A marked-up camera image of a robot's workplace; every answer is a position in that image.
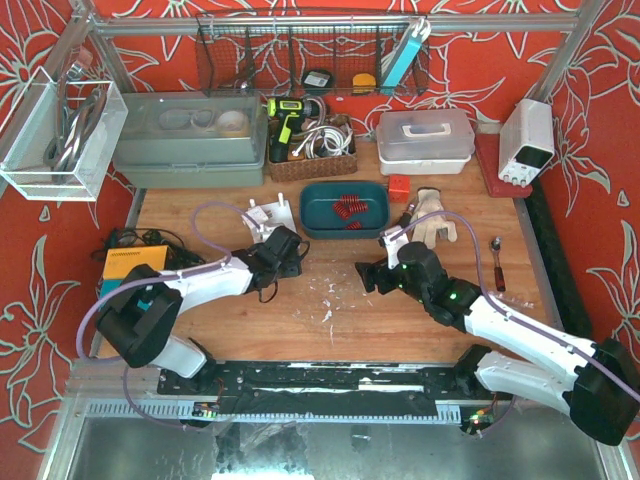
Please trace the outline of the white peg base plate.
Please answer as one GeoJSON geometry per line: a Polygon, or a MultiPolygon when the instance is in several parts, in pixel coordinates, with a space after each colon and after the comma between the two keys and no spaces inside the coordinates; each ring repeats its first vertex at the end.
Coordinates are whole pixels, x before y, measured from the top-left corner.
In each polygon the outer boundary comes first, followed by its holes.
{"type": "Polygon", "coordinates": [[[265,242],[280,226],[284,226],[294,233],[297,232],[290,202],[282,192],[278,193],[275,202],[262,205],[258,205],[253,198],[250,198],[249,208],[245,213],[250,219],[243,218],[243,221],[249,228],[255,243],[265,242]]]}

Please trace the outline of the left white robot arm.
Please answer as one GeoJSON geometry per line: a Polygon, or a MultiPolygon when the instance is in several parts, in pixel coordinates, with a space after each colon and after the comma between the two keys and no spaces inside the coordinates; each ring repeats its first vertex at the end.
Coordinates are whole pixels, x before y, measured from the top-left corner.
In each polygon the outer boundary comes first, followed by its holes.
{"type": "Polygon", "coordinates": [[[281,279],[299,276],[303,243],[296,232],[279,226],[266,241],[214,263],[165,272],[139,265],[105,296],[96,329],[130,368],[152,365],[189,380],[210,375],[216,368],[212,355],[173,334],[178,317],[220,298],[276,289],[281,279]]]}

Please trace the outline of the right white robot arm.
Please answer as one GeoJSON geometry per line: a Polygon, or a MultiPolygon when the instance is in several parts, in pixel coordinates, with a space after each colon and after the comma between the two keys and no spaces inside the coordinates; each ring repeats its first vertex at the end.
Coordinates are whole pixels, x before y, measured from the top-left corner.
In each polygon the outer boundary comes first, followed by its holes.
{"type": "Polygon", "coordinates": [[[639,372],[617,340],[596,343],[511,309],[480,286],[451,277],[434,251],[409,242],[375,263],[355,265],[366,291],[400,290],[439,324],[511,351],[483,345],[458,361],[463,388],[533,400],[567,415],[592,439],[621,443],[639,412],[639,372]]]}

